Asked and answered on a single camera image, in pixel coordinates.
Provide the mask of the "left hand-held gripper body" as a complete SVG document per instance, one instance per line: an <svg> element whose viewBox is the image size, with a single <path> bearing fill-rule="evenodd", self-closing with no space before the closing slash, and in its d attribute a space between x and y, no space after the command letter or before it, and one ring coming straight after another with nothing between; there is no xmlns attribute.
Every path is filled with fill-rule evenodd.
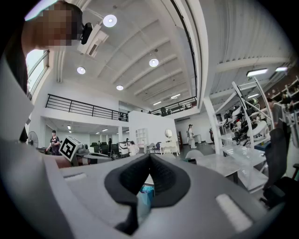
<svg viewBox="0 0 299 239"><path fill-rule="evenodd" d="M71 163L71 166L100 164L114 160L108 155L91 152L90 149L87 144L72 136L66 136L59 148L59 153Z"/></svg>

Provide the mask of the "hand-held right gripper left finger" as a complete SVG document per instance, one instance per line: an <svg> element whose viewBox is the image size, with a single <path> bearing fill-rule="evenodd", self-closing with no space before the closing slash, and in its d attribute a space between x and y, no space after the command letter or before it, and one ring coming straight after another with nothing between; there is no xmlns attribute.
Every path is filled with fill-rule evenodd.
<svg viewBox="0 0 299 239"><path fill-rule="evenodd" d="M129 213L115 229L131 235L138 228L137 194L150 174L150 155L144 154L135 160L110 171L104 185L111 198L122 205L129 206Z"/></svg>

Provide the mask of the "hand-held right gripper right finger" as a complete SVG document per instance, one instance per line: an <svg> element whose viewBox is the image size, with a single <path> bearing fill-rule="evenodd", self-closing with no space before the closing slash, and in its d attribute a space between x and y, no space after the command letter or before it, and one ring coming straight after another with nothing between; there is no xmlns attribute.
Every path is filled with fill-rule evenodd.
<svg viewBox="0 0 299 239"><path fill-rule="evenodd" d="M152 208L171 207L177 204L189 191L191 180L180 167L150 154L149 174L154 183L155 195Z"/></svg>

